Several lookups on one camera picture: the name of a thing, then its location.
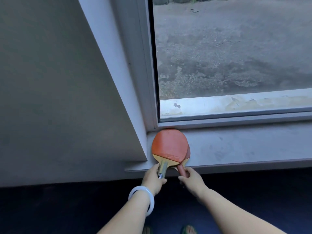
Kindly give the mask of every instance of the white bangle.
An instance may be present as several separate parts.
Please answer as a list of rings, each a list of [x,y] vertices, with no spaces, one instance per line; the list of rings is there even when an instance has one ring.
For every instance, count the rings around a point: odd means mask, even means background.
[[[130,200],[131,197],[133,196],[133,194],[134,194],[136,191],[138,191],[138,190],[146,191],[146,192],[149,194],[149,197],[150,197],[150,208],[149,208],[149,210],[148,210],[147,213],[146,213],[146,216],[149,216],[149,215],[152,213],[153,209],[154,209],[155,201],[154,201],[154,196],[153,196],[153,194],[150,192],[150,190],[149,190],[147,187],[145,187],[145,186],[136,186],[136,187],[134,187],[134,188],[131,190],[130,194],[129,194],[128,200]]]

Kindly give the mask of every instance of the ping pong paddle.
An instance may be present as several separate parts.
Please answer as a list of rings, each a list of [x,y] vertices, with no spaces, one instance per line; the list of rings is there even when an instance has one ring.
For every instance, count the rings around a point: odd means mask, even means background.
[[[185,156],[184,160],[182,161],[182,163],[180,163],[176,167],[173,167],[174,169],[176,169],[180,173],[181,176],[189,177],[189,174],[186,173],[184,167],[185,167],[185,164],[190,159],[190,156],[191,156],[191,149],[190,149],[190,146],[188,145],[188,151],[187,151],[186,156]]]
[[[176,129],[165,129],[158,132],[152,143],[152,154],[159,162],[158,178],[164,178],[168,167],[181,163],[188,150],[185,135]]]

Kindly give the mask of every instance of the forearm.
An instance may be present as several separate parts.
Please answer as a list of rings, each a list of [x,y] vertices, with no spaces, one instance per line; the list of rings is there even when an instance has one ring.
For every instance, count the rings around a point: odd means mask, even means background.
[[[275,226],[236,206],[214,190],[204,189],[200,199],[223,234],[285,234]]]
[[[98,234],[141,234],[149,207],[146,191],[137,191]]]

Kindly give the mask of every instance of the hand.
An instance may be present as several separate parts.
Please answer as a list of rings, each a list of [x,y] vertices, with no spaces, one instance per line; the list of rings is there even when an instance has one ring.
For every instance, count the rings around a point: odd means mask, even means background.
[[[186,186],[193,196],[201,200],[207,186],[202,180],[201,175],[199,175],[193,168],[186,167],[185,170],[189,172],[190,176],[188,178],[179,176],[179,180]]]
[[[157,176],[157,169],[159,168],[159,163],[152,166],[149,170],[146,171],[142,185],[147,187],[153,196],[157,195],[162,187],[167,182],[167,179],[159,179]]]

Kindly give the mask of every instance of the foot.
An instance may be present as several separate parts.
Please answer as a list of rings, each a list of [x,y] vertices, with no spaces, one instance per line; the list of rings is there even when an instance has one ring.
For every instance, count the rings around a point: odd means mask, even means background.
[[[193,226],[186,225],[182,230],[182,234],[197,234],[197,231]]]
[[[153,234],[152,229],[150,227],[144,227],[142,234]]]

